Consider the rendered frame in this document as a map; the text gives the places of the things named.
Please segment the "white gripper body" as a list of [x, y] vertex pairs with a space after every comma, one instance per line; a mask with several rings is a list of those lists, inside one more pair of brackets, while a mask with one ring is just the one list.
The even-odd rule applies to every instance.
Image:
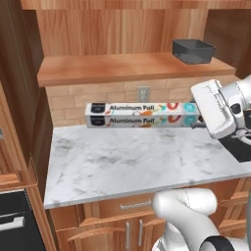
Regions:
[[233, 115], [220, 93], [221, 83], [216, 79], [200, 82], [190, 88], [206, 128], [214, 139], [232, 134], [235, 129]]

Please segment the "aluminum foil box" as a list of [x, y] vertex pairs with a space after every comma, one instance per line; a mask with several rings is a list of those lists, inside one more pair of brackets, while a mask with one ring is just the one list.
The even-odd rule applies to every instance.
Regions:
[[84, 117], [93, 128], [191, 127], [202, 121], [195, 103], [87, 103]]

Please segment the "grey tupperware container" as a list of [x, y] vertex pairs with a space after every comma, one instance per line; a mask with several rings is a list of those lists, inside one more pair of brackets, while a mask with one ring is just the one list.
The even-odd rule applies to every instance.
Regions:
[[172, 53], [187, 65], [209, 64], [216, 47], [199, 39], [174, 39]]

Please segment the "dark brown cabinet door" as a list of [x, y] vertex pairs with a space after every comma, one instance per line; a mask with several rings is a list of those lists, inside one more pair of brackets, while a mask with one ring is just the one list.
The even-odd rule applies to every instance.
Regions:
[[0, 81], [25, 160], [45, 194], [53, 124], [37, 74], [44, 59], [37, 17], [21, 0], [0, 0]]
[[216, 58], [236, 68], [236, 76], [251, 75], [251, 9], [210, 10], [204, 40], [216, 47]]

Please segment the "wooden cabinet shelf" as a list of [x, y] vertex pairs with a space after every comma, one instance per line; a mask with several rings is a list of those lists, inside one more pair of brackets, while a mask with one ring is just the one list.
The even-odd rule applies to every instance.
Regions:
[[168, 52], [45, 57], [37, 77], [40, 86], [56, 86], [234, 73], [234, 67], [216, 58], [209, 64], [187, 65]]

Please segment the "wooden oven housing cabinet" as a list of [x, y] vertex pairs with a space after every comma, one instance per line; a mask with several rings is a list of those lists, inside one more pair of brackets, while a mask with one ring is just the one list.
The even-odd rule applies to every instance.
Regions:
[[10, 108], [0, 84], [0, 192], [25, 189], [46, 251], [57, 251], [55, 230], [43, 207], [44, 195], [38, 189], [34, 163], [26, 161]]

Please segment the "black hob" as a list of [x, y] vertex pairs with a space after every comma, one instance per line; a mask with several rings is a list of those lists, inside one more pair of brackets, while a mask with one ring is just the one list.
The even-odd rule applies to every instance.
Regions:
[[251, 111], [244, 113], [245, 128], [234, 125], [219, 138], [223, 147], [239, 162], [251, 162]]

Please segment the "wooden drawer stack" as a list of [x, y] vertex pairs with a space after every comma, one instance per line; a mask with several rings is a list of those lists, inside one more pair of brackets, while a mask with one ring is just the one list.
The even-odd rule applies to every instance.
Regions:
[[246, 234], [246, 206], [251, 176], [241, 178], [231, 197], [221, 204], [225, 214], [219, 224], [220, 233], [230, 237], [243, 238]]

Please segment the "wooden cupboard door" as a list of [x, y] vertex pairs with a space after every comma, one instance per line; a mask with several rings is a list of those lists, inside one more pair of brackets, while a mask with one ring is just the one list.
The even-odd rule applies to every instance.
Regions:
[[111, 218], [106, 221], [92, 221], [89, 224], [57, 230], [60, 251], [131, 251], [126, 249], [126, 222], [130, 217]]
[[[142, 244], [138, 246], [139, 220], [143, 220]], [[155, 242], [162, 236], [165, 221], [158, 219], [154, 213], [140, 214], [133, 219], [131, 251], [151, 251]]]

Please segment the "wooden drawer front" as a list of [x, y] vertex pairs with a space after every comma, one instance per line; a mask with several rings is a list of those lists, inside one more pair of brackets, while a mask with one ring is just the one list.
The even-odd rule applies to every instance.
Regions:
[[153, 193], [148, 193], [148, 194], [127, 196], [127, 197], [120, 197], [116, 199], [102, 200], [99, 202], [100, 218], [105, 219], [110, 217], [150, 211], [151, 206], [134, 208], [130, 210], [121, 210], [120, 205], [121, 204], [130, 205], [135, 203], [147, 202], [149, 200], [151, 200], [152, 202], [153, 196], [154, 196]]

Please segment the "black oven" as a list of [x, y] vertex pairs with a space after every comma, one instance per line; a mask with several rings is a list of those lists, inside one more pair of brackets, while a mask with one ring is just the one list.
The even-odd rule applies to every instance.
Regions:
[[24, 188], [0, 192], [0, 251], [46, 251]]

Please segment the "grey wall outlet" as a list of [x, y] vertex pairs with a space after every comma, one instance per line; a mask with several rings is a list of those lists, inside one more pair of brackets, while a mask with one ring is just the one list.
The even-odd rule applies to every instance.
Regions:
[[146, 103], [149, 101], [150, 88], [148, 86], [139, 86], [137, 88], [137, 100], [140, 103]]

